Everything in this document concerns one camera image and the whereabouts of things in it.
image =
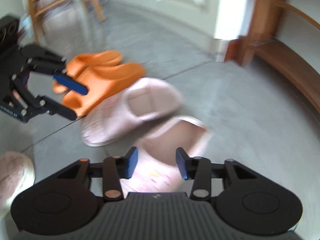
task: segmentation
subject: slipper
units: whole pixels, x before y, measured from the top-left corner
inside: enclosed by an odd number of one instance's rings
[[[76,79],[89,66],[117,66],[123,60],[123,56],[117,50],[108,50],[101,53],[79,54],[66,66],[68,76]],[[64,93],[67,87],[53,81],[53,91],[57,94]]]
[[[88,88],[88,94],[82,96],[70,91],[61,103],[74,110],[77,116],[84,116],[104,99],[126,89],[144,74],[145,69],[138,63],[125,63],[108,68],[90,66],[77,78],[79,83]]]
[[[202,156],[211,138],[206,126],[190,116],[176,116],[151,130],[134,144],[138,163],[131,179],[121,179],[128,192],[172,192],[183,182],[176,164],[176,149],[190,157]]]
[[[144,122],[176,111],[181,104],[180,92],[166,81],[141,78],[84,118],[82,140],[89,146],[110,144]]]
[[[0,218],[10,211],[15,197],[34,181],[35,169],[30,158],[16,152],[0,157]]]

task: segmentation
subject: metal screw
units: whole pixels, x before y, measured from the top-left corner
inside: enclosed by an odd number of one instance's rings
[[[205,198],[209,195],[209,192],[205,189],[196,189],[193,192],[193,195],[198,198]]]
[[[119,190],[114,190],[114,189],[108,190],[104,194],[105,194],[106,197],[109,197],[109,198],[117,198],[117,197],[121,196],[120,191]]]

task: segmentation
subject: orange clog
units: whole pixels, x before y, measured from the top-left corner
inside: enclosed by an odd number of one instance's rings
[[[123,56],[117,50],[108,50],[101,53],[79,54],[66,66],[68,76],[76,79],[89,66],[116,66],[123,60]],[[53,81],[53,92],[60,94],[68,90],[67,87]]]
[[[138,63],[125,63],[114,67],[90,66],[77,78],[88,88],[82,96],[70,91],[62,99],[62,104],[74,110],[77,116],[88,114],[104,99],[111,97],[131,86],[145,75],[145,69]]]

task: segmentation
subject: pink slipper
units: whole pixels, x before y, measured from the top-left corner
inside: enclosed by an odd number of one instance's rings
[[[144,122],[177,110],[182,96],[169,83],[141,78],[96,106],[83,120],[82,139],[89,146],[110,144]]]
[[[155,127],[134,144],[138,164],[131,179],[121,179],[124,195],[174,191],[182,182],[176,149],[182,147],[190,157],[201,156],[210,138],[206,126],[190,116],[176,116]]]
[[[0,157],[0,218],[9,212],[15,197],[34,181],[35,170],[30,158],[16,152]]]

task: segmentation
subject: gray ribbed panel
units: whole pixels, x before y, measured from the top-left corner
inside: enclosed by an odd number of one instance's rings
[[[131,193],[121,202],[107,203],[85,227],[60,236],[36,236],[25,231],[14,240],[254,240],[223,222],[209,203],[185,193]],[[301,240],[292,232],[274,240]]]

